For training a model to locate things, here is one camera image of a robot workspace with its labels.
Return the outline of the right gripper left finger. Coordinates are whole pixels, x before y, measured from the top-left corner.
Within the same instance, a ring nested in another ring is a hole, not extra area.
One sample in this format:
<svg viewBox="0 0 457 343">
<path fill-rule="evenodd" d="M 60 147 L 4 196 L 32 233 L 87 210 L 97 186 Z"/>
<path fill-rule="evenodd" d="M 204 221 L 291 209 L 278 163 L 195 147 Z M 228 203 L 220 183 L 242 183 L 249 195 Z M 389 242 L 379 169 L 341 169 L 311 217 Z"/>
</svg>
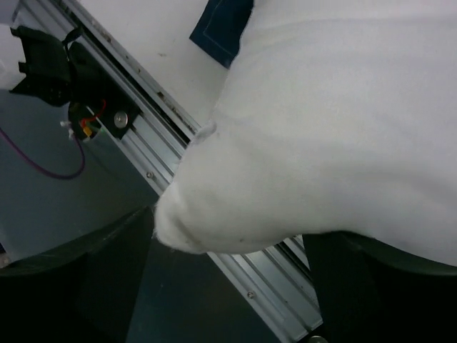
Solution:
<svg viewBox="0 0 457 343">
<path fill-rule="evenodd" d="M 2 342 L 125 342 L 151 243 L 148 207 L 46 252 L 1 255 Z"/>
</svg>

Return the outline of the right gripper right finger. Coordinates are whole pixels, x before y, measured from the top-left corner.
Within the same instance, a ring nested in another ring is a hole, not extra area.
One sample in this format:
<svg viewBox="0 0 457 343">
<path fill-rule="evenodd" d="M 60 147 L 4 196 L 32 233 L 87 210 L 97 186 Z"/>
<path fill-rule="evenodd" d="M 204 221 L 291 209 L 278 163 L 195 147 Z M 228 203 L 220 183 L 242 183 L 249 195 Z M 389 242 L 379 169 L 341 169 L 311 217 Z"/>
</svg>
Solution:
<svg viewBox="0 0 457 343">
<path fill-rule="evenodd" d="M 348 232 L 303 236 L 327 342 L 455 342 L 456 268 Z"/>
</svg>

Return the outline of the white pillow insert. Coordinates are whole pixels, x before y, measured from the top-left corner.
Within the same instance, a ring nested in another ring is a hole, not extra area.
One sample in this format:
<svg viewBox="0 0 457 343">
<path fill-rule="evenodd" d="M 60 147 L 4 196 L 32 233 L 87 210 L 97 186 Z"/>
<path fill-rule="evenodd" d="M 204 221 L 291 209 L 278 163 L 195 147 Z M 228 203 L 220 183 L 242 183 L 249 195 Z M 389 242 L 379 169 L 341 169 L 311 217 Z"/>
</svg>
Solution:
<svg viewBox="0 0 457 343">
<path fill-rule="evenodd" d="M 155 208 L 192 254 L 333 231 L 456 264 L 454 1 L 256 1 Z"/>
</svg>

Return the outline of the blue patterned pillowcase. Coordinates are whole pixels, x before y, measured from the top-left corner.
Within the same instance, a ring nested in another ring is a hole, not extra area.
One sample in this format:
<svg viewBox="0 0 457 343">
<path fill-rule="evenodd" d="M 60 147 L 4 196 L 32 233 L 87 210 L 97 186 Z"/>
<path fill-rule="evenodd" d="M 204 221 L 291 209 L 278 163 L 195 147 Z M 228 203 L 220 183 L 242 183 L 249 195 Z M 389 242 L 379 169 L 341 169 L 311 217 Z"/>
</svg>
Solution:
<svg viewBox="0 0 457 343">
<path fill-rule="evenodd" d="M 189 39 L 229 69 L 239 52 L 252 10 L 253 0 L 210 0 Z"/>
</svg>

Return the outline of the aluminium front rail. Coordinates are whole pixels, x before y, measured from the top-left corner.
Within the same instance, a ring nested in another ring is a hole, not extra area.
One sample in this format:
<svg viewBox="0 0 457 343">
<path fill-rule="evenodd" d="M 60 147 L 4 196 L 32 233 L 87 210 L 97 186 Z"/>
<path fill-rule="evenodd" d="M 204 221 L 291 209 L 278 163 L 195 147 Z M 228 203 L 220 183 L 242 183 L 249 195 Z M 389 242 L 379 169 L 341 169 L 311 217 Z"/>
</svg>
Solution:
<svg viewBox="0 0 457 343">
<path fill-rule="evenodd" d="M 155 192 L 208 119 L 226 70 L 190 41 L 205 1 L 21 1 L 17 16 L 83 45 L 141 108 L 117 146 Z M 129 339 L 320 342 L 300 238 L 247 255 L 185 255 L 153 242 Z"/>
</svg>

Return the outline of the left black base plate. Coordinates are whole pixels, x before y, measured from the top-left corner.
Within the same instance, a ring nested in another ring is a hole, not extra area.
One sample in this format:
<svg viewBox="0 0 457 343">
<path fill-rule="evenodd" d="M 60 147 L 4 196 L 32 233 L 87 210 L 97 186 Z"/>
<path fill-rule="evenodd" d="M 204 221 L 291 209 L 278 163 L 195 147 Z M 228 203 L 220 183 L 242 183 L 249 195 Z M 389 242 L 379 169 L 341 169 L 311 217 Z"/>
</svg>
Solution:
<svg viewBox="0 0 457 343">
<path fill-rule="evenodd" d="M 93 139 L 107 130 L 121 139 L 140 108 L 78 42 L 68 50 L 72 75 L 69 121 L 80 140 Z"/>
</svg>

